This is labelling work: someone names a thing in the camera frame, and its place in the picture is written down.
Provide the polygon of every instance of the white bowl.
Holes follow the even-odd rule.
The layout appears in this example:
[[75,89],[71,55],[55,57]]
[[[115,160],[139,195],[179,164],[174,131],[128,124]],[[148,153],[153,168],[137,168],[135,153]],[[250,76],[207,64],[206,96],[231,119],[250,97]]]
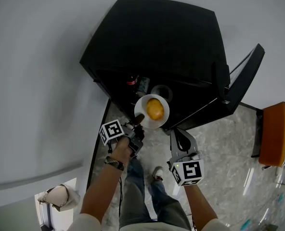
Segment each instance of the white bowl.
[[[147,114],[147,102],[151,98],[158,99],[164,107],[164,116],[162,119],[158,121],[152,120],[149,115]],[[139,114],[144,114],[144,119],[141,122],[141,125],[145,128],[159,128],[160,126],[164,125],[164,123],[168,120],[169,117],[169,105],[167,101],[159,95],[156,94],[148,94],[141,97],[137,103],[135,104],[134,108],[135,116]]]

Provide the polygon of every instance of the jeans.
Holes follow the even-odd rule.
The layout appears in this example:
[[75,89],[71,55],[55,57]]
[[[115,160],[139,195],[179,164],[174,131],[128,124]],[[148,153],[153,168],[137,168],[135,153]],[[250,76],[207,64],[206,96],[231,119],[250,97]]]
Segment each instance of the jeans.
[[[137,159],[132,159],[128,165],[125,186],[126,192],[121,204],[119,228],[136,223],[156,222],[150,218],[144,203],[143,168]],[[161,180],[153,180],[148,190],[152,196],[158,222],[191,230],[191,225],[179,201],[167,195]]]

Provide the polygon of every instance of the black watch band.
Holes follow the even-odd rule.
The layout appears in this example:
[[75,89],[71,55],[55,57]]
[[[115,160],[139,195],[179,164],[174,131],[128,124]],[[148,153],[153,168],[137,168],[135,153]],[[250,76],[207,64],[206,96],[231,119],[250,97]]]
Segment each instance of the black watch band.
[[123,163],[111,158],[110,156],[107,156],[105,158],[104,163],[114,166],[115,168],[120,169],[122,171],[124,170],[124,167],[125,167]]

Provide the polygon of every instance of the person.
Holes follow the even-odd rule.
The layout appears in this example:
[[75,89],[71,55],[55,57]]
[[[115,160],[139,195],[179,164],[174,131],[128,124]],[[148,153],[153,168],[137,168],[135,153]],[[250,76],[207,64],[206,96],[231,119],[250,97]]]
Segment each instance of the person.
[[[144,203],[143,168],[139,160],[131,159],[129,139],[122,137],[106,161],[100,175],[88,188],[81,212],[68,231],[100,231],[103,216],[115,193],[123,165],[128,164],[126,192],[119,217],[120,231],[185,231],[190,222],[179,201],[168,196],[163,181],[163,168],[156,167],[148,190],[152,196],[157,221],[152,220]],[[185,186],[185,192],[198,231],[229,231],[222,224],[197,185]]]

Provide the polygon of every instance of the shirt sleeve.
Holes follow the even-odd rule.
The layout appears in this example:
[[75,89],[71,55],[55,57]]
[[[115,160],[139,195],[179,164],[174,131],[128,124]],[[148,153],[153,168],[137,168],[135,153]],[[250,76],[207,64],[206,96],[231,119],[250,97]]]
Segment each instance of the shirt sleeve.
[[91,215],[79,214],[67,231],[101,231],[101,224]]
[[230,228],[222,224],[218,219],[213,219],[201,231],[230,231]]

